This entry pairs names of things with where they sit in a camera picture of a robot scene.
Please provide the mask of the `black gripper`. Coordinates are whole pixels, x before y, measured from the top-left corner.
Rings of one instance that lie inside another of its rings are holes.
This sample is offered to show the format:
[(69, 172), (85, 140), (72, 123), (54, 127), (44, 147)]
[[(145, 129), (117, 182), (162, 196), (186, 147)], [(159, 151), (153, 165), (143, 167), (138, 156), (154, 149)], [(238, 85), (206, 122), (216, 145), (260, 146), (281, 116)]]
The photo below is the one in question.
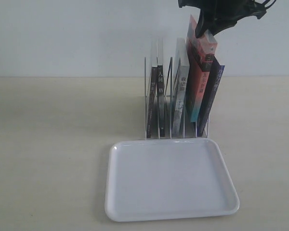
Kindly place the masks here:
[(234, 22), (248, 17), (261, 18), (266, 13), (266, 1), (256, 0), (179, 0), (180, 8), (200, 9), (195, 37), (200, 38), (209, 30), (213, 36), (232, 28)]

